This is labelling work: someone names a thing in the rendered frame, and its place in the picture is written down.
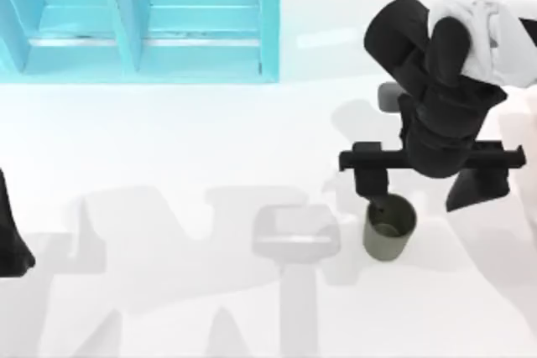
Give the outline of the grey green cup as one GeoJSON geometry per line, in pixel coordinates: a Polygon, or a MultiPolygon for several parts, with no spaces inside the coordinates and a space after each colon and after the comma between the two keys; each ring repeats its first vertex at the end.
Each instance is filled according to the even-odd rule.
{"type": "Polygon", "coordinates": [[[388,193],[368,202],[362,245],[380,262],[397,259],[406,248],[418,222],[414,206],[402,195],[388,193]]]}

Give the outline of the pale grey rounded box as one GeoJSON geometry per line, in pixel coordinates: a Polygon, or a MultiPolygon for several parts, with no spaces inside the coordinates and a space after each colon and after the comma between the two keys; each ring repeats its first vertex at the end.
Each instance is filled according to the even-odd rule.
{"type": "Polygon", "coordinates": [[[381,112],[398,113],[399,98],[406,91],[395,82],[386,82],[378,87],[378,108],[381,112]]]}

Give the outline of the light blue rack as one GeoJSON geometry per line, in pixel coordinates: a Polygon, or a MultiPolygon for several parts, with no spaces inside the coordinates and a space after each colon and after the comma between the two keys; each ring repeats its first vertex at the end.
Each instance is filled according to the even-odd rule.
{"type": "Polygon", "coordinates": [[[272,83],[280,0],[0,0],[0,83],[272,83]]]}

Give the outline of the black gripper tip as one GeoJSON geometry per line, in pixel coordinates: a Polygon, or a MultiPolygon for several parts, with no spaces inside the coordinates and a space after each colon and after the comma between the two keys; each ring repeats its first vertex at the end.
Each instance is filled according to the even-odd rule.
{"type": "Polygon", "coordinates": [[[0,169],[0,278],[21,278],[35,263],[34,254],[13,218],[5,176],[0,169]]]}

